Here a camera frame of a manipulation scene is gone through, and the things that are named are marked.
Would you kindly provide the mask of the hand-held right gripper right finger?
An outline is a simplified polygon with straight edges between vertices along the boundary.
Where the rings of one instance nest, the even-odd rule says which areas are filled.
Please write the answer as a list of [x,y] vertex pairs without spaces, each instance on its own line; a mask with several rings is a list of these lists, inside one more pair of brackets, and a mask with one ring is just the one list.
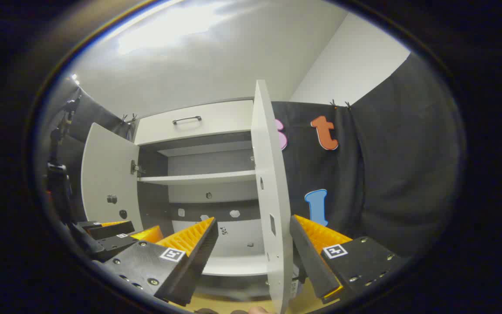
[[392,280],[404,259],[368,236],[352,239],[293,215],[290,234],[315,296],[352,303]]

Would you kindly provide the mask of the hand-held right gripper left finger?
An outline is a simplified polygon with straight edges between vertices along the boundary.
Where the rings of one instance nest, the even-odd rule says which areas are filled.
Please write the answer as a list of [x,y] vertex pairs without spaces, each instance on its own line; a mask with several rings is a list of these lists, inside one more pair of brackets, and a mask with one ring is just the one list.
[[132,244],[107,260],[104,268],[141,292],[185,306],[217,242],[217,220],[210,217],[168,237],[155,226],[131,239]]

